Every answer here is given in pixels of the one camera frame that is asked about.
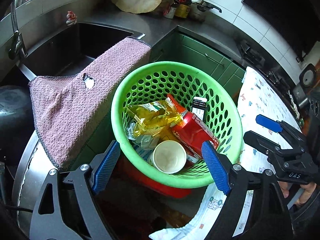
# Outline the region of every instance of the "screw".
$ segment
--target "screw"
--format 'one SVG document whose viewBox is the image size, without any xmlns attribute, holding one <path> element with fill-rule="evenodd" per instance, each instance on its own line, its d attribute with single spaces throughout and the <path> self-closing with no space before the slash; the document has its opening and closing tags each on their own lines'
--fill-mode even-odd
<svg viewBox="0 0 320 240">
<path fill-rule="evenodd" d="M 241 166 L 239 164 L 235 164 L 235 165 L 233 165 L 233 169 L 235 171 L 239 171 L 239 170 L 241 170 Z"/>
<path fill-rule="evenodd" d="M 268 175 L 268 176 L 271 176 L 271 175 L 273 175 L 273 172 L 272 172 L 272 170 L 265 170 L 265 173 Z"/>
<path fill-rule="evenodd" d="M 89 169 L 89 165 L 88 164 L 82 164 L 80 169 L 81 169 L 81 171 L 86 171 L 87 169 Z"/>
<path fill-rule="evenodd" d="M 49 175 L 51 175 L 51 176 L 56 174 L 56 173 L 57 173 L 56 169 L 52 169 L 52 170 L 49 171 Z"/>
</svg>

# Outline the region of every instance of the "paper cup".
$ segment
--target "paper cup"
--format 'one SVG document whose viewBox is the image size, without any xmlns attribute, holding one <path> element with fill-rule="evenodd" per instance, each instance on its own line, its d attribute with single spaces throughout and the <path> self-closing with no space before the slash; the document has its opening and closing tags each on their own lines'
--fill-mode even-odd
<svg viewBox="0 0 320 240">
<path fill-rule="evenodd" d="M 187 154 L 182 145 L 176 141 L 163 141 L 154 149 L 148 163 L 156 169 L 172 174 L 180 171 L 186 164 Z"/>
</svg>

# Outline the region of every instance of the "stainless steel sink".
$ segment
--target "stainless steel sink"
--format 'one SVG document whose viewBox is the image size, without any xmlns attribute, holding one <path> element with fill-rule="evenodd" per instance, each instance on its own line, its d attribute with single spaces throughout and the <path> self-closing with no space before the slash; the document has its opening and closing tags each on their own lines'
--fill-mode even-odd
<svg viewBox="0 0 320 240">
<path fill-rule="evenodd" d="M 139 38 L 143 34 L 107 25 L 78 23 L 41 41 L 23 63 L 36 76 L 75 75 L 127 36 Z"/>
</svg>

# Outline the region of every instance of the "white cloth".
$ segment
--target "white cloth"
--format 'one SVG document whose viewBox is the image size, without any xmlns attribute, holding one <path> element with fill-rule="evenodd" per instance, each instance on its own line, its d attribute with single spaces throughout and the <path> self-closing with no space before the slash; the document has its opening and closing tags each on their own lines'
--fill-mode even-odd
<svg viewBox="0 0 320 240">
<path fill-rule="evenodd" d="M 275 121 L 285 121 L 300 131 L 300 128 L 279 96 L 254 69 L 247 67 L 243 85 L 238 99 L 238 112 L 242 122 L 243 133 L 252 130 L 278 143 L 282 149 L 289 149 L 289 144 L 278 134 L 255 122 L 258 114 L 263 114 Z M 265 169 L 274 171 L 268 163 L 267 156 L 242 143 L 238 163 L 247 171 L 262 173 Z M 247 192 L 244 207 L 234 232 L 234 236 L 243 232 L 250 211 L 252 191 Z M 214 183 L 207 187 L 200 208 L 194 218 L 182 228 L 166 228 L 152 233 L 152 240 L 203 240 L 225 202 L 226 196 L 217 189 Z"/>
</svg>

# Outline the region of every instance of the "green plastic basket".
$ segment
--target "green plastic basket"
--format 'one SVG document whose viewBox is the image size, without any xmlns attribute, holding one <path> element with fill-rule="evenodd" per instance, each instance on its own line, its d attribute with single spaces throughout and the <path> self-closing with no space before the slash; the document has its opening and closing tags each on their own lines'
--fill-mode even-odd
<svg viewBox="0 0 320 240">
<path fill-rule="evenodd" d="M 218 152 L 227 155 L 235 163 L 242 143 L 242 125 L 231 97 L 217 81 L 203 71 L 177 62 L 147 64 L 130 73 L 120 83 L 111 107 L 111 122 L 116 140 L 129 161 L 157 182 L 178 188 L 209 185 L 213 179 L 204 161 L 177 174 L 166 174 L 145 162 L 127 139 L 126 127 L 131 118 L 124 107 L 163 100 L 167 93 L 171 93 L 189 111 L 194 96 L 207 98 L 205 123 L 220 140 Z"/>
</svg>

